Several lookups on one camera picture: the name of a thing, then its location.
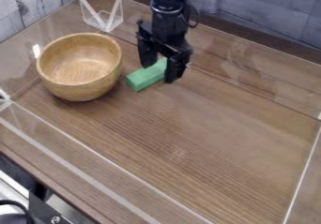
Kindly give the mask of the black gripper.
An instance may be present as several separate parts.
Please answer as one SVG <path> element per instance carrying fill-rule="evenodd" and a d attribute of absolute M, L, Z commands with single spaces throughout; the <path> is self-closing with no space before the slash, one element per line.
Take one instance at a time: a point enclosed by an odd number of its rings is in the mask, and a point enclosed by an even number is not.
<path fill-rule="evenodd" d="M 138 21 L 138 52 L 141 65 L 148 68 L 158 60 L 158 54 L 168 59 L 165 82 L 173 83 L 181 79 L 192 59 L 192 45 L 186 40 L 190 24 L 192 6 L 165 8 L 150 5 L 152 21 Z"/>

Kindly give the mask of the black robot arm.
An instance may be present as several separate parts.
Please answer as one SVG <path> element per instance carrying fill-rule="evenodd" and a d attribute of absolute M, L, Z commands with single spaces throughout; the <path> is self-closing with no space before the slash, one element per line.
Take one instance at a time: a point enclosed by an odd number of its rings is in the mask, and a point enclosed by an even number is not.
<path fill-rule="evenodd" d="M 165 82 L 182 78 L 193 55 L 193 46 L 186 40 L 192 13 L 200 15 L 189 0 L 150 0 L 152 21 L 139 20 L 137 39 L 141 65 L 152 67 L 158 54 L 168 58 Z"/>

